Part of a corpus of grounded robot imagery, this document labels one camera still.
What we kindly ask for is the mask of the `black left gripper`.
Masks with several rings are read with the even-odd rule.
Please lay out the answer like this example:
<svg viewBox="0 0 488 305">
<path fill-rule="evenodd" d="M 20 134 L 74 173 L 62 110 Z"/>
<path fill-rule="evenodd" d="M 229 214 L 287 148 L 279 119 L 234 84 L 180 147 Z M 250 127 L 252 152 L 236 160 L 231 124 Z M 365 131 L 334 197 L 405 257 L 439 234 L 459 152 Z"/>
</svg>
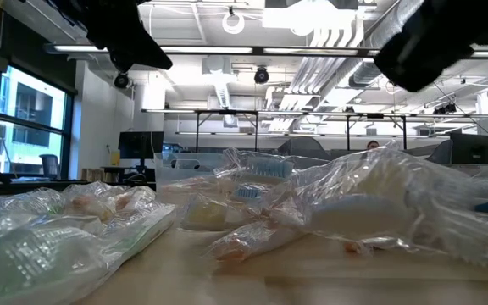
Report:
<svg viewBox="0 0 488 305">
<path fill-rule="evenodd" d="M 172 61 L 146 32 L 136 0 L 53 0 L 55 8 L 72 26 L 86 32 L 98 49 L 116 49 L 110 60 L 119 72 L 133 64 L 170 69 Z"/>
</svg>

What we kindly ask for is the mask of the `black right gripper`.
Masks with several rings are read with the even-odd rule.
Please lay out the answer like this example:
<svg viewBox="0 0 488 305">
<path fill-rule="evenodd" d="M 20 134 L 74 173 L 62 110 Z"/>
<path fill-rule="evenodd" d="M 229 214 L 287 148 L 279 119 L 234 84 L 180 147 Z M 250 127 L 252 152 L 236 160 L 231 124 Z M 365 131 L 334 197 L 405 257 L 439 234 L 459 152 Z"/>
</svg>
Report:
<svg viewBox="0 0 488 305">
<path fill-rule="evenodd" d="M 424 0 L 374 57 L 393 84 L 418 92 L 473 46 L 488 46 L 488 0 Z"/>
</svg>

